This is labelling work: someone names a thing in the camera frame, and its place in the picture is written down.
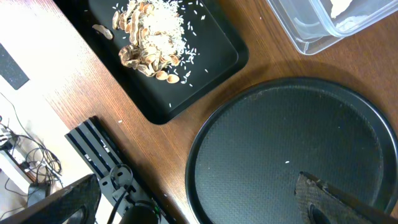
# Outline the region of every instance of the black round tray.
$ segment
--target black round tray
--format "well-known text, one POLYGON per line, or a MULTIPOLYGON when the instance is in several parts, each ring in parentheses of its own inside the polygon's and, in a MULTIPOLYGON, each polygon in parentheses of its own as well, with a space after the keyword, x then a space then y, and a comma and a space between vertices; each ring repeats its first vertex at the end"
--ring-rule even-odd
POLYGON ((286 78, 218 108, 193 142, 185 182, 200 223, 302 223, 300 171, 391 213, 397 139, 368 100, 335 83, 286 78))

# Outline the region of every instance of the black tray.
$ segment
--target black tray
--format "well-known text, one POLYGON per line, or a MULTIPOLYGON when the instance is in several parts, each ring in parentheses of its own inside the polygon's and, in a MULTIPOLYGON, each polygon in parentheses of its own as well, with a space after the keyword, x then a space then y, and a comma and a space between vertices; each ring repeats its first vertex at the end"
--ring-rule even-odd
POLYGON ((112 16, 115 12, 112 7, 119 3, 118 9, 121 6, 126 9, 128 0, 54 1, 142 114, 154 124, 164 124, 176 117, 196 100, 242 69, 249 59, 248 48, 214 0, 199 1, 203 7, 196 5, 196 1, 193 0, 184 1, 181 4, 186 10, 178 11, 184 18, 184 38, 188 40, 187 44, 191 48, 197 48, 197 53, 200 54, 195 57, 194 65, 186 63, 187 70, 184 70, 183 66, 176 68, 181 80, 188 71, 192 71, 188 82, 171 85, 155 78, 147 78, 131 68, 123 67, 118 57, 120 49, 129 44, 129 41, 124 31, 112 29, 112 16), (204 21, 201 20, 203 15, 206 15, 204 21), (188 21, 191 22, 197 36, 187 30, 188 21), (97 34, 91 28, 93 24, 102 24, 109 28, 114 34, 114 39, 107 40, 97 34))
POLYGON ((397 138, 382 113, 335 83, 261 83, 218 108, 192 144, 188 202, 200 223, 302 223, 294 189, 310 172, 391 213, 397 138))

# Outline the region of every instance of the plastic container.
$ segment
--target plastic container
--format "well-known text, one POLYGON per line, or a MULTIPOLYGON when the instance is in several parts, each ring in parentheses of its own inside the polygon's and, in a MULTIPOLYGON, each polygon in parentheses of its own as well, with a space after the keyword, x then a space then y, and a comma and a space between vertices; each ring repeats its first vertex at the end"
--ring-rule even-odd
POLYGON ((314 55, 398 10, 398 0, 353 0, 331 18, 330 0, 267 0, 295 48, 314 55))

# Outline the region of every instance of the wood grain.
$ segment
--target wood grain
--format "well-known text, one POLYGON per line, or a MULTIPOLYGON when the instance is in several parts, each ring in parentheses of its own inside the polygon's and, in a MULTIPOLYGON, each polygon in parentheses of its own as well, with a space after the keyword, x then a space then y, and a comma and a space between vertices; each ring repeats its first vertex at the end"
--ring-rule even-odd
MULTIPOLYGON (((294 49, 265 1, 219 2, 249 47, 247 66, 170 123, 156 126, 54 2, 0 0, 0 42, 37 91, 70 129, 99 116, 179 223, 196 222, 184 184, 196 133, 217 107, 251 85, 280 77, 333 80, 371 100, 398 130, 398 14, 307 57, 294 49)), ((397 207, 392 215, 398 218, 397 207)))

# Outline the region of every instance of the food scrap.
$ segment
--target food scrap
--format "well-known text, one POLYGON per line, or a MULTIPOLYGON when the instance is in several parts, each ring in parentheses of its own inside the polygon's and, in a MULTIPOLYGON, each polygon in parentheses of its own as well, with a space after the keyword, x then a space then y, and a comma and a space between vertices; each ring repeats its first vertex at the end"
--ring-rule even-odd
POLYGON ((179 65, 185 50, 178 7, 177 1, 130 0, 126 11, 114 13, 113 29, 130 34, 131 44, 119 52, 122 65, 168 83, 180 80, 177 75, 163 71, 168 65, 179 65))
POLYGON ((105 28, 105 26, 94 24, 93 25, 93 29, 97 30, 100 33, 102 33, 108 40, 112 40, 113 39, 112 32, 110 30, 108 30, 107 28, 105 28))

